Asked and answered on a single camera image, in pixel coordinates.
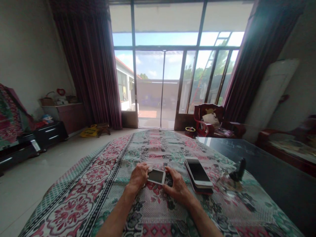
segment armchair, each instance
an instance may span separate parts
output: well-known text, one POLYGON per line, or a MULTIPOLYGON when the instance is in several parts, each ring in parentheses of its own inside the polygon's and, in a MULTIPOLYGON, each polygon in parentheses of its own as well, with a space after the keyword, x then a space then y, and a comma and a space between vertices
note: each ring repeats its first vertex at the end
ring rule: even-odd
POLYGON ((256 141, 257 147, 302 170, 303 172, 316 177, 316 158, 307 160, 303 150, 300 152, 292 152, 289 149, 284 149, 284 147, 281 149, 281 147, 275 144, 275 141, 270 140, 270 136, 277 133, 292 135, 295 137, 294 141, 299 141, 306 146, 309 146, 310 140, 308 137, 316 135, 316 115, 309 116, 299 127, 289 132, 264 129, 259 133, 256 141))
POLYGON ((242 136, 246 133, 244 125, 236 122, 223 121, 224 107, 217 106, 215 104, 200 104, 194 106, 194 120, 197 123, 196 131, 198 136, 217 138, 224 137, 223 135, 216 133, 215 127, 212 124, 202 121, 202 117, 208 114, 209 110, 214 111, 222 128, 234 131, 234 135, 230 138, 242 138, 242 136))

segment drawer handle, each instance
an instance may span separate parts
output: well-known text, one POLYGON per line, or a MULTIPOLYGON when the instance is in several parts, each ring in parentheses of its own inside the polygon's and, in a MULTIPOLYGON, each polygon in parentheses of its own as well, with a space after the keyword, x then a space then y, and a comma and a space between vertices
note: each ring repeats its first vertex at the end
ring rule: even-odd
POLYGON ((50 129, 50 130, 47 130, 47 131, 45 131, 45 132, 50 132, 50 131, 53 131, 53 130, 55 130, 56 128, 53 128, 53 129, 50 129))
POLYGON ((0 164, 9 161, 9 160, 11 160, 12 158, 13 158, 13 157, 10 157, 10 158, 8 158, 8 159, 6 159, 6 160, 4 160, 4 161, 1 161, 0 164))
POLYGON ((53 136, 53 137, 49 138, 49 140, 51 140, 51 139, 53 139, 53 138, 55 138, 55 137, 58 137, 58 136, 59 136, 59 135, 53 136))

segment red heart decoration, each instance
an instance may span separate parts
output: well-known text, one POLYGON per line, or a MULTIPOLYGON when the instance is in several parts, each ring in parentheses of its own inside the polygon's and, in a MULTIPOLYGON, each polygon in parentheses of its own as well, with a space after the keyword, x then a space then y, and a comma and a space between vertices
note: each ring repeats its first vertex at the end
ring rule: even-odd
POLYGON ((66 94, 66 91, 64 89, 57 89, 57 93, 61 96, 64 96, 66 94))

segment floral tablecloth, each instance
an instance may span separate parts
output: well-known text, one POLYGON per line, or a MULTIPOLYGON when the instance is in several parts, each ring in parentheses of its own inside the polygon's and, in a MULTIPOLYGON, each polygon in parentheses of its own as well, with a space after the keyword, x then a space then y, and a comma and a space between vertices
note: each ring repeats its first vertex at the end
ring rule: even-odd
MULTIPOLYGON (((303 236, 245 172, 243 190, 234 197, 216 187, 235 163, 204 144, 166 130, 145 130, 106 144, 82 158, 47 191, 20 236, 95 236, 129 182, 138 162, 180 172, 194 193, 184 166, 197 157, 215 185, 213 195, 196 195, 224 236, 303 236)), ((187 210, 148 182, 130 211, 123 236, 198 236, 187 210)))

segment magazine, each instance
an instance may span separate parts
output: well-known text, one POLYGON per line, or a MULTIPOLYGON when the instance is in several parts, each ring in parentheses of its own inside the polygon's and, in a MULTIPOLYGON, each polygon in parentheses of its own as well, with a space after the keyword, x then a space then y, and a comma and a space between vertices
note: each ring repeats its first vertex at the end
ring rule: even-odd
POLYGON ((227 130, 227 129, 221 128, 221 127, 215 129, 215 132, 217 132, 217 133, 219 133, 219 134, 221 134, 221 135, 223 135, 223 136, 225 136, 225 137, 231 137, 232 135, 234 135, 234 132, 233 132, 233 131, 227 130))

